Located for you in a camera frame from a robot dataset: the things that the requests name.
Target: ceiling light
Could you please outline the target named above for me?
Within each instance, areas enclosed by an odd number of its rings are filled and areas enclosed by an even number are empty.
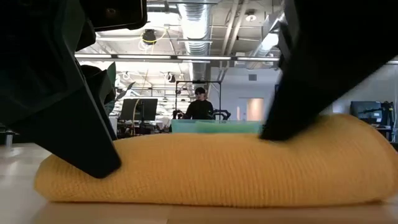
[[[231,57],[217,56],[177,56],[181,60],[231,60]]]
[[[118,55],[118,58],[131,58],[131,59],[170,59],[167,55]]]
[[[279,41],[278,34],[268,34],[261,42],[261,47],[264,50],[270,50],[273,46],[277,45]]]
[[[254,9],[247,10],[245,13],[246,21],[248,21],[248,22],[255,21],[257,19],[257,16],[254,15],[255,12],[256,12],[256,10],[254,10]]]
[[[256,15],[248,15],[248,16],[246,16],[246,21],[248,21],[248,22],[255,21],[256,19],[257,19]]]
[[[164,4],[148,4],[147,7],[164,7]],[[175,5],[169,5],[170,9],[176,9],[177,6]]]
[[[237,60],[239,61],[247,61],[247,62],[277,62],[279,61],[278,58],[275,57],[238,57]]]
[[[76,58],[111,58],[112,55],[107,54],[75,54]]]
[[[387,62],[388,65],[398,65],[398,60],[391,60]]]
[[[170,72],[167,72],[167,74],[164,76],[164,79],[169,83],[175,83],[175,76]]]
[[[206,60],[182,60],[183,63],[211,63],[211,61]]]

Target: yellow towel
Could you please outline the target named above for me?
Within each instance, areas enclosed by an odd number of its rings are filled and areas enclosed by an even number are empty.
[[[342,205],[398,189],[398,156],[372,127],[347,115],[320,118],[287,142],[252,134],[159,134],[114,142],[122,168],[95,179],[57,156],[37,171],[50,201],[234,207]]]

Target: fluorescent light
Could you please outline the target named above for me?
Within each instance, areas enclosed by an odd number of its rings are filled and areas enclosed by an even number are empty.
[[[170,59],[167,55],[118,55],[118,58],[132,58],[132,59]]]
[[[107,54],[75,54],[76,58],[111,58],[112,55]]]
[[[148,4],[147,7],[164,7],[164,4]],[[169,8],[176,9],[177,6],[171,5]]]
[[[211,61],[205,60],[182,60],[183,63],[210,63]]]
[[[218,56],[177,56],[181,60],[231,60],[231,57]]]
[[[164,96],[124,96],[122,99],[158,99],[159,101],[165,101]],[[185,101],[190,101],[189,97],[187,96],[178,96],[177,101],[180,102],[182,99]],[[168,96],[166,97],[166,101],[175,101],[175,96]]]
[[[253,62],[277,62],[278,58],[272,57],[238,57],[237,60],[240,61],[253,61]]]
[[[278,41],[278,34],[268,34],[261,42],[261,47],[263,50],[270,50],[273,46],[278,44]]]
[[[391,60],[387,62],[388,65],[398,65],[398,60]]]

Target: black cap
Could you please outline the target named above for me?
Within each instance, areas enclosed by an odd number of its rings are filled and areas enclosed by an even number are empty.
[[[199,94],[202,94],[202,93],[206,93],[206,90],[205,90],[203,87],[198,87],[198,88],[195,90],[195,94],[196,94],[196,95],[199,95]]]

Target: ceiling pipe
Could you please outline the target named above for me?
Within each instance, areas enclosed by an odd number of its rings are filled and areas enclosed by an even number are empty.
[[[210,4],[177,4],[181,15],[181,28],[184,39],[206,40],[210,38]],[[186,42],[185,48],[189,55],[208,55],[208,42]],[[206,65],[190,63],[190,78],[205,80]]]
[[[232,25],[234,24],[236,10],[238,9],[238,4],[239,4],[239,0],[233,1],[232,8],[231,8],[231,15],[230,15],[229,22],[228,22],[228,25],[227,25],[227,28],[225,31],[223,46],[221,48],[221,55],[224,55],[224,53],[225,53],[226,45],[228,44],[229,35],[231,34],[231,31],[232,31]]]
[[[164,4],[147,3],[147,12],[164,12],[179,14],[176,4],[169,4],[167,1]]]
[[[262,27],[262,33],[264,34],[261,43],[253,50],[250,57],[265,57],[274,49],[274,46],[278,44],[278,34],[275,32],[279,29],[279,24],[285,20],[284,11],[278,11],[273,14],[269,14],[266,17],[264,25]],[[273,54],[273,56],[278,57],[280,53]],[[264,68],[262,62],[248,62],[246,63],[247,69]],[[276,63],[270,63],[268,68],[276,65]]]
[[[241,10],[240,10],[240,15],[239,15],[238,21],[235,25],[234,32],[231,37],[231,43],[229,43],[228,51],[226,52],[226,55],[231,55],[232,48],[234,47],[236,37],[238,36],[239,28],[241,27],[243,17],[246,13],[246,9],[248,8],[248,4],[249,4],[249,0],[243,0]]]

